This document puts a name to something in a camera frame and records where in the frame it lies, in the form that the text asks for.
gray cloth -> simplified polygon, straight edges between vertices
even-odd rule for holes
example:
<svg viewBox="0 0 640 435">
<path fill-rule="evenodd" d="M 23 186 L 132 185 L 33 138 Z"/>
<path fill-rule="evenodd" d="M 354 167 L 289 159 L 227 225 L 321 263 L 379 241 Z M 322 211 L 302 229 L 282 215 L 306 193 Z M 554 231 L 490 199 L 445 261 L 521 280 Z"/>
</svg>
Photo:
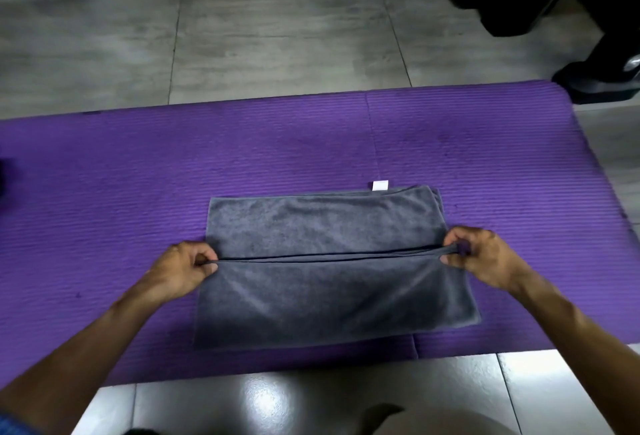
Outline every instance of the gray cloth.
<svg viewBox="0 0 640 435">
<path fill-rule="evenodd" d="M 479 322 L 426 186 L 212 198 L 218 272 L 200 287 L 197 349 L 296 347 Z"/>
</svg>

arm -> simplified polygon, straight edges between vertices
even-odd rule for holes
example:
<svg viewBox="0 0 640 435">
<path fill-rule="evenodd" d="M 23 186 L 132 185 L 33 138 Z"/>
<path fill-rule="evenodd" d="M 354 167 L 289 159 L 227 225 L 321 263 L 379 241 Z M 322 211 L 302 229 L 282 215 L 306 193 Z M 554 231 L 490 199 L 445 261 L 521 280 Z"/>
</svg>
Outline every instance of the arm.
<svg viewBox="0 0 640 435">
<path fill-rule="evenodd" d="M 67 435 L 129 343 L 162 306 L 188 294 L 218 269 L 206 243 L 170 247 L 100 318 L 0 391 L 0 413 L 42 435 Z"/>
<path fill-rule="evenodd" d="M 617 435 L 640 433 L 640 356 L 586 317 L 492 231 L 459 226 L 444 244 L 470 254 L 441 259 L 501 288 L 538 321 Z"/>
</svg>

yoga mat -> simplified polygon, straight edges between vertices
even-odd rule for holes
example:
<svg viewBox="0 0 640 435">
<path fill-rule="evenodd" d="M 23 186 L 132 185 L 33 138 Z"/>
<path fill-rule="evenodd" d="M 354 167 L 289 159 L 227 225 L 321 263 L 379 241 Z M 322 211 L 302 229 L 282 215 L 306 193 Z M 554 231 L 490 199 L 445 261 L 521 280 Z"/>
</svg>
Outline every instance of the yoga mat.
<svg viewBox="0 0 640 435">
<path fill-rule="evenodd" d="M 564 92 L 529 82 L 189 104 L 0 122 L 0 383 L 96 318 L 209 198 L 440 189 L 447 219 L 495 229 L 585 312 L 640 340 L 640 249 Z M 196 295 L 150 319 L 109 378 L 133 383 L 550 344 L 472 281 L 483 323 L 369 342 L 195 351 Z"/>
</svg>

blue sleeve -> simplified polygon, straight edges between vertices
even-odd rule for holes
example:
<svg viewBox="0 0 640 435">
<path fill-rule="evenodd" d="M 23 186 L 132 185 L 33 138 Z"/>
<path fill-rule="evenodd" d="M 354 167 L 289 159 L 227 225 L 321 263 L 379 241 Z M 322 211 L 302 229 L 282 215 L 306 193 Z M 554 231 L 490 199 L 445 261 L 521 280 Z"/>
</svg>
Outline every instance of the blue sleeve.
<svg viewBox="0 0 640 435">
<path fill-rule="evenodd" d="M 39 435 L 39 433 L 7 415 L 0 415 L 0 435 Z"/>
</svg>

purple yoga mat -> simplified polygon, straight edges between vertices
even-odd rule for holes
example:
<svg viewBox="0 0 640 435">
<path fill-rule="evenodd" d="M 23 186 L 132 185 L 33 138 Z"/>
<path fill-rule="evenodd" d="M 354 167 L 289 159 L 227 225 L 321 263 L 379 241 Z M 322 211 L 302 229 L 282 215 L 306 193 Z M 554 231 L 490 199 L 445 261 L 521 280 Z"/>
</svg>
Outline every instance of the purple yoga mat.
<svg viewBox="0 0 640 435">
<path fill-rule="evenodd" d="M 451 223 L 495 229 L 589 315 L 640 341 L 640 249 L 564 92 L 546 82 L 381 90 L 0 122 L 0 382 L 97 317 L 213 196 L 439 188 Z M 541 349 L 506 294 L 483 323 L 327 347 L 195 351 L 195 295 L 162 308 L 109 378 L 132 383 Z"/>
</svg>

